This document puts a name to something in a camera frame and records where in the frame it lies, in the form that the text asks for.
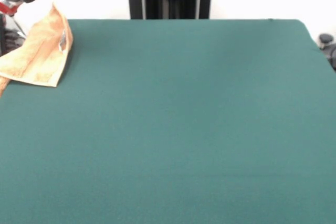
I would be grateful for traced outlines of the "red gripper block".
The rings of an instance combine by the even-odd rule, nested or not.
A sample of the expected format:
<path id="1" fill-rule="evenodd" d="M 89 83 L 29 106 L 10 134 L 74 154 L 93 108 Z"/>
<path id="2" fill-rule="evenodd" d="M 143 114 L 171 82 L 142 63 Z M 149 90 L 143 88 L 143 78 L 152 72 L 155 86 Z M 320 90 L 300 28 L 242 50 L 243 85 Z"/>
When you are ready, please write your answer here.
<path id="1" fill-rule="evenodd" d="M 11 3 L 0 2 L 1 13 L 8 16 L 14 16 L 17 13 L 18 5 Z"/>

